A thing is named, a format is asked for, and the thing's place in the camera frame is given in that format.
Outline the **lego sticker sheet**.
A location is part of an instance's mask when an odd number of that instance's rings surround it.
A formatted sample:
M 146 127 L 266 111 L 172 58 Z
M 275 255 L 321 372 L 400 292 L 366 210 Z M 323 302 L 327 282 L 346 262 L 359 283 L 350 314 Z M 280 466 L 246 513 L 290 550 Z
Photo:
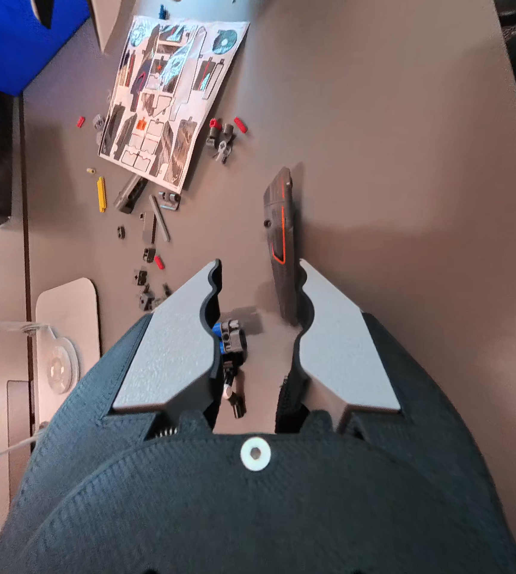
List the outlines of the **lego sticker sheet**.
M 134 16 L 99 156 L 181 194 L 196 139 L 249 26 Z

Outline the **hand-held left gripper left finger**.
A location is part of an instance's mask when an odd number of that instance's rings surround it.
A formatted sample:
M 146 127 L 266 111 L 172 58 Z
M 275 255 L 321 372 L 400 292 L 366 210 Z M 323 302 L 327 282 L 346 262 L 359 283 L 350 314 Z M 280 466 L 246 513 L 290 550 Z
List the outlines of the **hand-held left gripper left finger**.
M 185 411 L 219 403 L 220 349 L 212 327 L 220 291 L 215 259 L 153 311 L 112 404 L 115 413 L 161 412 L 176 424 Z

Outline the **dark grey flat lego panel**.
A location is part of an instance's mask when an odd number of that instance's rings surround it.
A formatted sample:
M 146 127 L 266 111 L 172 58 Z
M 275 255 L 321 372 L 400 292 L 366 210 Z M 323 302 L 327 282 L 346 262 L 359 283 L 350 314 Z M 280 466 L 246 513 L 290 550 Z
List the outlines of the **dark grey flat lego panel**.
M 142 212 L 139 214 L 139 219 L 142 223 L 142 240 L 148 246 L 155 245 L 157 221 L 154 213 Z

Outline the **blue lego engine block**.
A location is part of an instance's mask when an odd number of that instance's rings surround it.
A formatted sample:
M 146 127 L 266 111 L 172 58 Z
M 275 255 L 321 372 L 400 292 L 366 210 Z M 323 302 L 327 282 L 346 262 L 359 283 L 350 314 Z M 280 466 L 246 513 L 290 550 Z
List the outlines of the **blue lego engine block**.
M 245 400 L 241 391 L 234 390 L 234 382 L 247 357 L 245 331 L 238 320 L 230 319 L 215 323 L 212 332 L 219 340 L 223 369 L 222 398 L 232 406 L 234 418 L 241 419 L 246 414 Z

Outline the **blue plastic bin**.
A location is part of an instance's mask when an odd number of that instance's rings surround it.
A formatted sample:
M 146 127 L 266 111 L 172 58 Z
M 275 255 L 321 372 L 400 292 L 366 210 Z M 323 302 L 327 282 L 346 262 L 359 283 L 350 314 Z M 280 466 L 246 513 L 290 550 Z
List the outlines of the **blue plastic bin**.
M 19 95 L 90 16 L 87 1 L 0 1 L 0 91 Z

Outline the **grey cylindrical lego panel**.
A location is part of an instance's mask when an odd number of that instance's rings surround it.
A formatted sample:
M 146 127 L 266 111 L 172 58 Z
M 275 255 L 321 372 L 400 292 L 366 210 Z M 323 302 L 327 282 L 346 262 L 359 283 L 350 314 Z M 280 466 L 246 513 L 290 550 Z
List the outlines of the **grey cylindrical lego panel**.
M 147 178 L 136 174 L 132 175 L 118 193 L 114 201 L 114 208 L 121 213 L 131 214 L 148 183 Z

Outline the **light grey lego connector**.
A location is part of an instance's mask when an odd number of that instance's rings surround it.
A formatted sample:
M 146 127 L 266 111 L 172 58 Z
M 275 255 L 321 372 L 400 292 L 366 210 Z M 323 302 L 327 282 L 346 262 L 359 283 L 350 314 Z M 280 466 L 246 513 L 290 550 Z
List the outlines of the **light grey lego connector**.
M 215 161 L 220 162 L 222 165 L 225 165 L 229 155 L 232 152 L 234 138 L 235 138 L 234 125 L 230 123 L 225 124 L 223 132 L 219 136 Z

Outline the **grey pointed lego panel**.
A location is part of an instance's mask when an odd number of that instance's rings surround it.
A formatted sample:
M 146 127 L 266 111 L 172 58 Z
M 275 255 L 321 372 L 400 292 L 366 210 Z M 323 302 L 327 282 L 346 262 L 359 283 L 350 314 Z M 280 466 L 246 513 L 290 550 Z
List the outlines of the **grey pointed lego panel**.
M 297 326 L 295 206 L 292 190 L 290 169 L 282 167 L 263 195 L 263 226 L 280 316 L 287 324 Z

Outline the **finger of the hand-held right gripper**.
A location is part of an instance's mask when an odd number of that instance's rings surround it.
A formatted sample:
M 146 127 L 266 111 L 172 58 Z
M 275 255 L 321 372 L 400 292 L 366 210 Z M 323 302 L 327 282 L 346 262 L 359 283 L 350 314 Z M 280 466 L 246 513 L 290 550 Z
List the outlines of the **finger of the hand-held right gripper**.
M 87 1 L 87 4 L 99 49 L 104 54 L 119 20 L 124 23 L 132 16 L 136 1 Z

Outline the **white book stand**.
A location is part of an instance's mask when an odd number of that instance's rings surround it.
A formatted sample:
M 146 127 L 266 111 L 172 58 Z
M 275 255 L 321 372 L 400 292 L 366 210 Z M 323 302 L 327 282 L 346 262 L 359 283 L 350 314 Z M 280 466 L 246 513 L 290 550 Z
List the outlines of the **white book stand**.
M 41 293 L 35 321 L 0 321 L 0 332 L 34 339 L 34 422 L 50 422 L 75 385 L 101 357 L 94 284 L 79 278 Z M 34 444 L 29 381 L 0 386 L 0 457 Z

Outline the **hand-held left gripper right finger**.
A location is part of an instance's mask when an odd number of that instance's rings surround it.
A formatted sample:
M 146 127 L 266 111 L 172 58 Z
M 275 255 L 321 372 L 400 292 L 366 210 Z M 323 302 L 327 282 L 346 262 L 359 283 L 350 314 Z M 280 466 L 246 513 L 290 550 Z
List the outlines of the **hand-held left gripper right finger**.
M 398 414 L 401 405 L 362 310 L 312 264 L 299 261 L 305 303 L 297 372 L 305 377 L 300 402 L 329 414 L 341 431 L 354 411 Z

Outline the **group of grey lego connectors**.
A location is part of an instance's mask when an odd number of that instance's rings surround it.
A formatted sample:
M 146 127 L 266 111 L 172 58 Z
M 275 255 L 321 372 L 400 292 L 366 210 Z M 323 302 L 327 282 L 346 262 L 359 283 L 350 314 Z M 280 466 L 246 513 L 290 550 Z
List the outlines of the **group of grey lego connectors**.
M 160 255 L 156 247 L 146 247 L 142 255 L 143 265 L 133 270 L 132 282 L 138 289 L 138 306 L 143 312 L 154 311 L 173 293 L 167 281 L 166 266 L 165 270 L 158 269 L 153 262 L 155 255 Z

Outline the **long grey lego axle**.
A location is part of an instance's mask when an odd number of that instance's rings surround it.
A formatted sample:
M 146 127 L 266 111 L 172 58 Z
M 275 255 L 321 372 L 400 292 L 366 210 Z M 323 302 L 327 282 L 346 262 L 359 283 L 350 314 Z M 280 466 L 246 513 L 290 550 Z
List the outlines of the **long grey lego axle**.
M 157 200 L 157 197 L 155 197 L 154 195 L 150 195 L 149 196 L 149 203 L 151 204 L 151 207 L 153 209 L 154 217 L 155 217 L 157 225 L 158 225 L 158 227 L 162 233 L 163 239 L 166 242 L 170 242 L 171 237 L 169 234 L 169 230 L 168 230 L 167 224 L 164 220 L 164 217 L 162 215 L 162 210 L 161 210 L 161 207 L 160 207 L 159 202 Z

